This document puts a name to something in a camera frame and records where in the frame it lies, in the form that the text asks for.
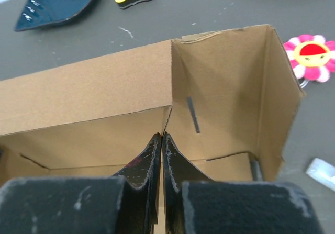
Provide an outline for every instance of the smiling flower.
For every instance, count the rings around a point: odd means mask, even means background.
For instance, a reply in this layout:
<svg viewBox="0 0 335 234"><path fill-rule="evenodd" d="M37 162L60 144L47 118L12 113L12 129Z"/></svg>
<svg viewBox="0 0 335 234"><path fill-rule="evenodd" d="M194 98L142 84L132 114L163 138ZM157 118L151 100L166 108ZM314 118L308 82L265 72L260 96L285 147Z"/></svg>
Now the smiling flower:
<svg viewBox="0 0 335 234"><path fill-rule="evenodd" d="M335 72L335 41L304 34L284 43L284 48L297 79L326 82Z"/></svg>

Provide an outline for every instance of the blue plate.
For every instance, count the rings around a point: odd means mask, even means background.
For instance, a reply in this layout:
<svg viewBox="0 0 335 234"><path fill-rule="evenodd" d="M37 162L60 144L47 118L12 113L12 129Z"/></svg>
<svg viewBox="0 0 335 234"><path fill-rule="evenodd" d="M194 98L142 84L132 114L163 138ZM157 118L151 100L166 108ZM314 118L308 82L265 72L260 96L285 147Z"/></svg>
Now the blue plate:
<svg viewBox="0 0 335 234"><path fill-rule="evenodd" d="M15 26L24 31L70 22L84 11L92 0L27 0Z"/></svg>

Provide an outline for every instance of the gray table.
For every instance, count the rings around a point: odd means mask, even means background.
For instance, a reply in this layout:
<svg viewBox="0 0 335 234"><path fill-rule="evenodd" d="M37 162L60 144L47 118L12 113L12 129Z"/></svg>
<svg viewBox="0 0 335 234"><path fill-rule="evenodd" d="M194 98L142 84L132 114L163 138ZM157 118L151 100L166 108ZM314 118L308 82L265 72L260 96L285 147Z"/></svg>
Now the gray table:
<svg viewBox="0 0 335 234"><path fill-rule="evenodd" d="M283 41L304 33L335 40L335 0L153 0L128 10L114 0L100 0L75 25L14 33L24 3L0 4L0 80L182 35L264 23L276 27ZM335 76L325 84L309 84L306 92L278 179L297 183L309 194L331 234L335 193L304 170L314 157L335 164Z"/></svg>

